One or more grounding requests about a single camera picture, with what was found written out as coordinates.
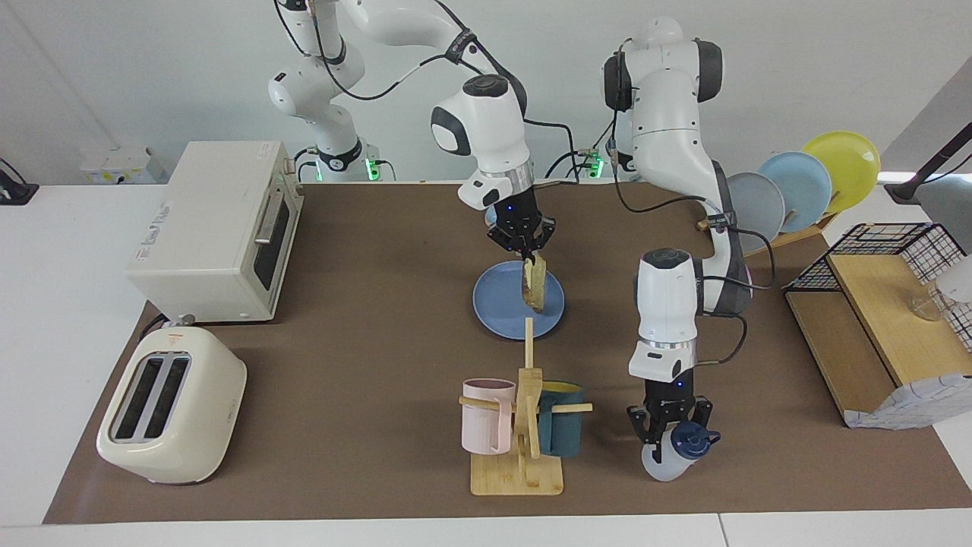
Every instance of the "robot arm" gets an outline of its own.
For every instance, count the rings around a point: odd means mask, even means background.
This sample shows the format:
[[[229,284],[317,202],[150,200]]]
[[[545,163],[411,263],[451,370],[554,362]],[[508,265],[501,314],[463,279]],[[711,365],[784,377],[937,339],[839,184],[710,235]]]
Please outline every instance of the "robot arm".
[[[631,117],[632,155],[639,175],[651,184],[698,196],[710,216],[711,257],[703,275],[745,281],[746,264],[732,223],[732,201],[719,165],[702,145],[699,102],[718,94],[722,53],[701,40],[686,41],[671,18],[656,18],[604,67],[607,106]],[[703,309],[740,313],[748,289],[720,280],[704,283]]]
[[[644,380],[645,397],[628,408],[628,416],[644,443],[645,469],[659,478],[665,475],[658,474],[663,446],[671,444],[669,426],[691,419],[705,431],[712,413],[712,403],[694,395],[695,316],[703,310],[740,313],[751,299],[747,288],[706,279],[747,279],[739,236],[728,229],[734,219],[725,176],[699,131],[698,103],[718,93],[722,55],[715,44],[686,41],[673,19],[657,18],[607,60],[604,82],[607,106],[630,117],[638,174],[665,190],[698,197],[711,226],[710,258],[657,249],[639,263],[635,300],[641,323],[628,372]]]
[[[628,418],[661,463],[662,437],[670,424],[689,419],[691,412],[691,420],[705,427],[712,414],[712,403],[693,394],[698,292],[688,253],[665,248],[642,256],[635,300],[641,323],[628,373],[644,379],[645,397],[641,406],[628,407]]]
[[[543,248],[555,221],[537,207],[523,115],[509,81],[497,75],[468,80],[433,109],[432,132],[442,150],[476,158],[478,169],[459,198],[475,209],[495,208],[490,239],[523,259]]]
[[[340,2],[372,40],[436,48],[480,73],[434,108],[435,142],[450,154],[476,157],[478,169],[459,189],[459,198],[475,209],[493,206],[497,220],[489,237],[523,259],[533,257],[553,235],[555,223],[537,207],[523,129],[527,95],[520,81],[438,0]]]
[[[318,149],[317,167],[326,180],[367,180],[371,175],[367,159],[377,156],[377,151],[359,138],[351,113],[330,103],[342,91],[325,66],[331,66],[330,72],[342,86],[351,88],[365,74],[361,53],[338,32],[332,2],[276,2],[281,19],[305,55],[269,81],[270,101],[284,114],[310,126]],[[318,46],[318,31],[323,51]]]
[[[513,87],[520,113],[527,111],[523,84],[503,68],[439,0],[340,0],[365,36],[388,46],[429,46],[442,51],[453,64],[479,74],[496,73]]]

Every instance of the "wire basket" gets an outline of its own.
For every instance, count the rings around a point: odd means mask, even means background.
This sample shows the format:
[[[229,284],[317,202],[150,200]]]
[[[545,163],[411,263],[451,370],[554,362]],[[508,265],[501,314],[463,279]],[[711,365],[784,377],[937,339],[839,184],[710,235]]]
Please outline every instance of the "wire basket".
[[[941,224],[858,224],[783,288],[789,291],[841,291],[827,263],[839,254],[901,255],[921,282],[927,284],[965,257],[965,252]],[[945,318],[972,352],[972,306],[957,304]]]

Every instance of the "yellow plate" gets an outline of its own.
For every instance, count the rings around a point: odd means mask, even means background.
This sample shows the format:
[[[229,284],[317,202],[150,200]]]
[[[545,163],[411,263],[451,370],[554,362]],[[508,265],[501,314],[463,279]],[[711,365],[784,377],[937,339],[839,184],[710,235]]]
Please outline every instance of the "yellow plate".
[[[833,199],[828,213],[836,213],[860,203],[878,184],[881,156],[866,137],[851,131],[824,133],[803,147],[820,160],[830,173]]]

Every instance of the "blue plate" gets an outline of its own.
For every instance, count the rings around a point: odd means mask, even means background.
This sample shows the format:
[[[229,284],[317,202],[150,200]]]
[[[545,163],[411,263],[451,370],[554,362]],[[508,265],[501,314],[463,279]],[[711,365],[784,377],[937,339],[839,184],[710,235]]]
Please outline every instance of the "blue plate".
[[[757,169],[783,194],[786,214],[781,232],[810,228],[830,204],[830,173],[817,158],[804,152],[783,152]]]
[[[523,303],[523,263],[500,262],[476,281],[472,288],[472,309],[487,329],[510,340],[527,338],[524,320],[534,319],[534,336],[539,337],[557,326],[564,314],[564,287],[553,273],[546,273],[543,313]]]

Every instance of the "bottle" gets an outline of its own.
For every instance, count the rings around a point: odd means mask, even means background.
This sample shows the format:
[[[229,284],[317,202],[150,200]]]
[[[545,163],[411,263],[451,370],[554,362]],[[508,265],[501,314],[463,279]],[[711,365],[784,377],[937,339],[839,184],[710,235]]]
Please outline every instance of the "bottle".
[[[683,421],[662,435],[662,462],[652,457],[652,445],[642,448],[644,470],[656,481],[677,479],[688,467],[705,456],[722,435],[709,431],[694,421]]]

